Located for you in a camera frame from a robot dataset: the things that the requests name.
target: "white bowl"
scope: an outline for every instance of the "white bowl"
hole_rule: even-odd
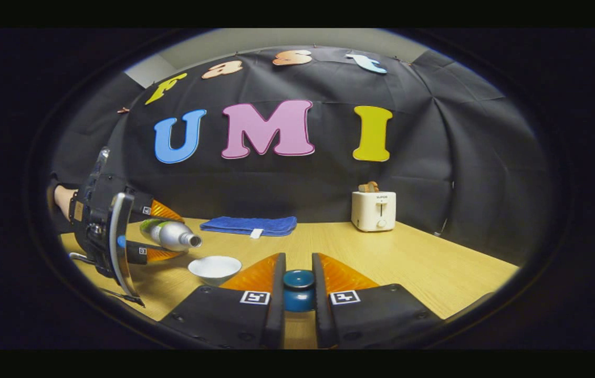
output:
[[[207,285],[219,286],[242,269],[242,262],[229,256],[208,256],[192,261],[187,269]]]

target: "black fabric backdrop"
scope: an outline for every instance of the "black fabric backdrop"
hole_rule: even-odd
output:
[[[312,61],[273,65],[276,54],[285,50],[309,50]],[[388,73],[366,71],[346,54],[378,60]],[[209,68],[230,60],[241,60],[243,69],[201,78]],[[113,109],[112,117],[120,122],[112,127],[112,136],[106,136],[112,122],[103,123],[88,144],[96,150],[83,163],[71,161],[76,172],[80,167],[91,170],[98,149],[108,141],[112,152],[107,172],[127,177],[184,217],[348,221],[351,192],[374,180],[383,191],[398,194],[398,221],[430,234],[441,232],[441,237],[513,264],[521,264],[546,236],[556,192],[554,168],[542,152],[533,119],[450,58],[429,50],[408,65],[346,48],[283,46],[222,58],[185,72],[187,77],[159,100],[144,105],[156,83],[139,96],[130,113],[117,115]],[[115,85],[126,86],[125,79]],[[136,97],[132,91],[122,93],[114,108]],[[221,157],[228,132],[224,108],[251,103],[268,119],[285,100],[314,104],[307,113],[309,142],[316,147],[313,154],[276,155],[278,135],[265,155],[246,140],[249,156]],[[386,129],[388,161],[352,157],[360,143],[356,106],[378,106],[393,113]],[[177,118],[172,146],[179,148],[185,131],[180,118],[197,109],[207,113],[194,154],[180,163],[158,161],[155,124]],[[110,108],[103,111],[110,114]],[[88,115],[94,114],[89,108]],[[60,159],[72,153],[60,154]],[[73,169],[59,163],[59,170]]]

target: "blue cup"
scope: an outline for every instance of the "blue cup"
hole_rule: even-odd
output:
[[[316,287],[314,287],[314,273],[311,270],[289,270],[283,275],[283,284],[286,311],[314,310]]]

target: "silver bottle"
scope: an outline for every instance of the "silver bottle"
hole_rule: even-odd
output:
[[[202,239],[182,222],[148,219],[141,223],[141,233],[170,251],[185,251],[201,246]]]

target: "yellow letter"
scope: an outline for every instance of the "yellow letter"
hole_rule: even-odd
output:
[[[356,160],[386,161],[391,154],[386,151],[386,121],[393,113],[376,106],[356,106],[353,111],[360,116],[360,146],[353,151]]]
[[[274,59],[274,65],[287,66],[287,65],[302,65],[304,63],[311,62],[311,51],[308,50],[290,50],[279,52]]]
[[[172,89],[172,87],[175,85],[175,82],[177,82],[179,79],[182,79],[186,76],[187,76],[186,73],[182,73],[176,77],[173,77],[172,79],[169,79],[169,80],[159,84],[158,88],[155,90],[155,93],[153,93],[153,96],[151,96],[151,98],[149,98],[148,101],[145,102],[145,104],[148,105],[149,103],[160,99],[162,96],[164,96],[165,91]]]
[[[211,79],[211,77],[216,77],[218,75],[234,74],[234,72],[240,71],[242,68],[242,62],[240,60],[224,62],[208,69],[208,72],[202,75],[202,79]]]

